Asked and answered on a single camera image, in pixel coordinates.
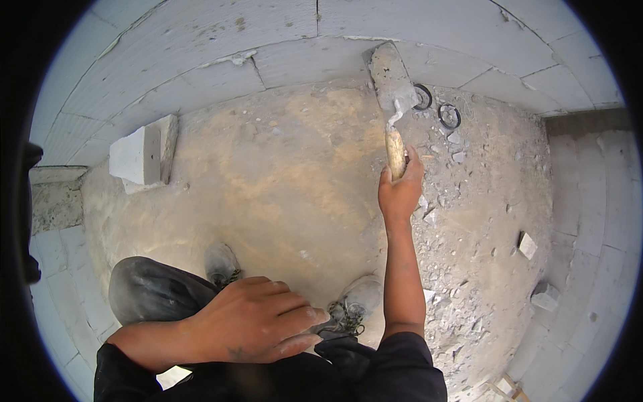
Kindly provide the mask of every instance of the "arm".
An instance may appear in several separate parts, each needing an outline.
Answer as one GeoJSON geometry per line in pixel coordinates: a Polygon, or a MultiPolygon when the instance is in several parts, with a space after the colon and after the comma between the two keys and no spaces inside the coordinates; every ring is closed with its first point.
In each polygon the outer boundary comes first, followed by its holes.
{"type": "Polygon", "coordinates": [[[226,286],[194,316],[128,325],[107,343],[155,373],[207,361],[269,363],[320,342],[318,335],[302,332],[328,319],[285,283],[253,277],[226,286]]]}
{"type": "Polygon", "coordinates": [[[409,162],[404,176],[391,182],[391,170],[382,170],[377,198],[384,215],[388,256],[384,277],[384,318],[382,340],[400,332],[424,338],[426,303],[417,267],[411,215],[422,194],[424,168],[413,147],[407,146],[409,162]]]}

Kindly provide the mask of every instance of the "wooden trowel handle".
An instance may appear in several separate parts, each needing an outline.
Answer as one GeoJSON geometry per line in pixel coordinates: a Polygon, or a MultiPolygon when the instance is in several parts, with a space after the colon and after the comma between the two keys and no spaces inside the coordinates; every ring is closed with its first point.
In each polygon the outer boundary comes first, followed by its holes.
{"type": "Polygon", "coordinates": [[[398,130],[386,131],[386,156],[388,156],[388,165],[393,173],[393,180],[401,178],[406,169],[406,160],[404,158],[404,144],[402,144],[402,137],[398,130]]]}

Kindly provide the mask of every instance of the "person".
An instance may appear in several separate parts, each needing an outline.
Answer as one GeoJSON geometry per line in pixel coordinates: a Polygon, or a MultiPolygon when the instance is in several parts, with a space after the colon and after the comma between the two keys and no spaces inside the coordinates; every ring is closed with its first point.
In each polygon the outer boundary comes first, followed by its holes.
{"type": "Polygon", "coordinates": [[[442,372],[424,341],[426,304],[410,217],[424,169],[407,147],[404,176],[385,166],[378,190],[388,255],[382,290],[366,275],[328,310],[287,284],[238,279],[232,250],[206,251],[206,277],[145,257],[113,269],[109,302],[123,325],[97,354],[94,399],[104,401],[446,401],[442,372]],[[384,301],[377,350],[358,343],[384,301]],[[304,351],[314,345],[316,354],[304,351]],[[162,390],[155,374],[191,371],[162,390]]]}

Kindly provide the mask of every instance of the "black rubber ring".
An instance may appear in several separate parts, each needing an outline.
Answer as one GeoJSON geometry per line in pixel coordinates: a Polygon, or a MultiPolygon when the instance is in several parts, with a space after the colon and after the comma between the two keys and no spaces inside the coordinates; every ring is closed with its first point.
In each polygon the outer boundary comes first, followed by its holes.
{"type": "Polygon", "coordinates": [[[429,97],[429,104],[426,107],[419,107],[418,105],[413,106],[413,108],[417,111],[425,111],[429,107],[431,107],[431,104],[433,103],[433,97],[431,96],[431,93],[429,90],[422,84],[413,84],[414,87],[419,88],[422,92],[426,93],[426,96],[429,97]]]}
{"type": "Polygon", "coordinates": [[[458,109],[451,104],[442,104],[438,106],[438,117],[440,118],[440,123],[449,130],[455,130],[456,128],[460,127],[460,123],[462,122],[462,119],[460,118],[460,112],[458,112],[458,109]],[[442,106],[451,106],[453,110],[455,110],[455,115],[458,116],[458,123],[455,126],[450,126],[447,123],[444,122],[442,119],[442,106]]]}

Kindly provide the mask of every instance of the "dusty floor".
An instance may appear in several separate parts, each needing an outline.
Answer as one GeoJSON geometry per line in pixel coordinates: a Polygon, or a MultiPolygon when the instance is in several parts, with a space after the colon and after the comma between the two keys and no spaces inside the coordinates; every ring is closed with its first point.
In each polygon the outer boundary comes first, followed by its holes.
{"type": "MultiPolygon", "coordinates": [[[[450,400],[469,401],[502,373],[529,322],[527,299],[549,251],[549,156],[532,115],[430,89],[460,109],[460,143],[446,141],[433,110],[396,126],[422,155],[424,196],[438,212],[435,229],[412,218],[423,285],[436,292],[426,340],[450,400]],[[458,150],[463,163],[451,159],[458,150]],[[511,255],[521,230],[539,246],[531,261],[511,255]]],[[[95,167],[82,196],[104,291],[111,268],[132,255],[203,275],[215,241],[232,247],[247,276],[284,280],[316,306],[361,275],[383,277],[383,127],[364,82],[285,87],[182,116],[165,188],[127,196],[106,163],[95,167]]],[[[360,341],[376,347],[383,324],[380,309],[360,341]]]]}

